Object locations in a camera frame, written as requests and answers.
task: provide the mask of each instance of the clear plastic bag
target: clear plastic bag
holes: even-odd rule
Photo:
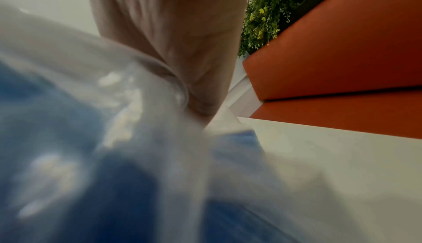
[[[209,137],[159,61],[0,12],[0,243],[297,242],[252,131]]]

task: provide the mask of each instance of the skin crease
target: skin crease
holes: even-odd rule
[[[90,0],[101,36],[156,57],[189,90],[207,124],[233,75],[247,0]]]

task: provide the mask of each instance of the blue fabric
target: blue fabric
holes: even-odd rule
[[[28,80],[0,63],[0,103],[19,101],[27,102],[24,110],[11,107],[0,112],[2,243],[21,242],[28,229],[7,206],[14,172],[20,166],[20,159],[12,157],[25,158],[34,149],[59,148],[89,159],[86,153],[94,151],[103,132],[94,109],[49,83],[36,77]],[[259,148],[253,131],[227,135],[226,139]],[[102,159],[93,178],[94,182],[68,211],[48,243],[154,242],[155,179],[118,155]],[[45,210],[30,221],[42,223],[49,214]],[[213,200],[206,203],[200,235],[204,243],[295,242],[242,205]]]

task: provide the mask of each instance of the plastic bag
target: plastic bag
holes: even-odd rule
[[[159,61],[0,12],[0,243],[297,242],[253,131],[209,137]]]

